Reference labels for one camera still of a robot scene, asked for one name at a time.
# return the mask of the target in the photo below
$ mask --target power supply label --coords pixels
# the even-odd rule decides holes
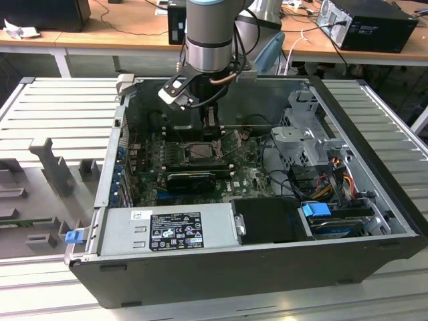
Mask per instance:
[[[201,212],[151,215],[149,248],[152,251],[202,247]]]

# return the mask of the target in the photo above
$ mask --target green motherboard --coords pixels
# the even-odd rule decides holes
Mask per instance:
[[[259,138],[250,131],[227,130],[213,142],[170,141],[152,134],[137,145],[134,155],[136,206],[227,203],[236,198],[273,196],[260,163]],[[200,193],[169,193],[167,180],[177,173],[214,174],[215,188]]]

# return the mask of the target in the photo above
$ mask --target robotic arm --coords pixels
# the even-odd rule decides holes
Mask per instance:
[[[251,4],[251,10],[245,11]],[[253,58],[260,52],[257,44],[270,47],[272,33],[266,29],[272,27],[274,35],[280,36],[275,39],[276,51],[269,56],[273,61],[278,58],[284,40],[281,4],[281,0],[187,0],[187,64],[163,86],[159,96],[182,110],[199,108],[204,129],[218,131],[218,99],[240,73],[251,69],[249,51]],[[276,20],[266,21],[271,16]]]

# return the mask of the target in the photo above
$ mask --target wooden desk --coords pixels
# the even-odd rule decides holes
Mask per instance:
[[[57,47],[102,49],[180,50],[168,43],[168,18],[154,15],[155,7],[143,0],[124,0],[111,4],[107,0],[90,0],[91,18],[81,33],[63,32],[56,40]],[[117,32],[109,24],[124,33]],[[133,35],[129,33],[156,35]]]
[[[119,56],[162,57],[177,56],[179,45],[168,44],[167,17],[154,15],[155,8],[143,0],[124,0],[121,4],[110,4],[108,0],[89,0],[91,18],[81,33],[42,31],[42,36],[34,39],[14,40],[5,33],[0,33],[0,51],[51,54],[55,57],[63,77],[70,77],[69,55],[112,56],[115,70],[120,70]],[[397,1],[409,13],[423,4]],[[131,33],[149,33],[161,35],[133,35]],[[283,20],[283,30],[301,30],[315,27],[304,17],[287,17]],[[335,62],[342,60],[334,50],[330,40],[320,30],[308,31],[305,36],[309,41],[300,41],[294,48],[292,59],[305,62]],[[283,49],[289,52],[300,33],[286,33]],[[380,64],[397,66],[428,66],[428,27],[417,27],[402,53],[372,53],[361,51],[342,51],[350,64]]]

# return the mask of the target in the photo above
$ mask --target black computer case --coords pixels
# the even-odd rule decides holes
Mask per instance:
[[[334,25],[345,21],[346,25]],[[324,0],[317,19],[341,50],[400,53],[418,19],[383,0]]]
[[[1,0],[0,25],[4,19],[19,27],[80,32],[89,20],[88,0]]]

